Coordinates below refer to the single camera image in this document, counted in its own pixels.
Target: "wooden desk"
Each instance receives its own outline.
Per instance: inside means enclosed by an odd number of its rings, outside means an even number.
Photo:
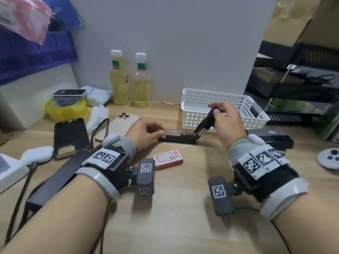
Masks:
[[[113,104],[108,107],[111,120],[126,112],[140,115],[141,119],[158,120],[166,128],[181,128],[182,111],[178,105],[151,102],[147,108]],[[42,119],[7,141],[0,147],[0,153],[19,159],[27,149],[53,145],[53,126],[52,121]],[[312,129],[285,127],[284,130],[295,142],[294,149],[286,155],[292,167],[339,211],[339,177],[316,162],[321,150],[335,145],[317,137]],[[184,164],[156,172],[152,197],[140,197],[135,191],[128,191],[118,200],[105,231],[105,253],[287,253],[273,226],[256,212],[240,211],[224,219],[214,214],[207,179],[233,178],[227,153],[214,134],[204,134],[196,146],[155,142],[136,155],[135,163],[174,149],[179,149]],[[65,162],[65,159],[53,160],[40,166],[28,193]],[[23,183],[24,179],[0,195],[1,245]],[[254,198],[246,194],[234,197],[234,201],[237,206],[257,207]]]

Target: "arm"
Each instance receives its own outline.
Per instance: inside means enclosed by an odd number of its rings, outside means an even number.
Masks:
[[[247,135],[240,114],[231,103],[215,102],[209,106],[226,112],[226,116],[223,116],[219,110],[214,111],[215,129],[223,147],[229,150],[228,157],[234,165],[240,157],[233,156],[235,151],[231,151],[232,148],[245,150],[241,154],[243,155],[256,145],[248,140],[238,141]],[[294,254],[337,253],[339,249],[337,221],[336,209],[313,191],[297,197],[273,219]]]
[[[135,122],[126,133],[136,151],[161,137],[158,123]],[[78,175],[17,233],[1,254],[89,253],[102,228],[109,199],[90,178]]]

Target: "green label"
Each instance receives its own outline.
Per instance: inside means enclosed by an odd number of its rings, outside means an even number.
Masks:
[[[146,71],[147,63],[138,63],[138,71]]]
[[[119,61],[113,59],[112,64],[114,69],[120,69]]]

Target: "person's left hand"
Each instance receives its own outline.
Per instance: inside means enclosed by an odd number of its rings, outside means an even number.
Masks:
[[[133,123],[124,137],[130,139],[135,144],[136,152],[139,152],[166,134],[165,131],[161,131],[162,128],[162,124],[158,122],[138,120]]]

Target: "gray wall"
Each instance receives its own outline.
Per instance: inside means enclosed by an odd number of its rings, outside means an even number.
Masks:
[[[110,89],[111,49],[136,72],[145,52],[150,100],[180,103],[183,88],[243,94],[275,0],[71,0],[79,86]]]

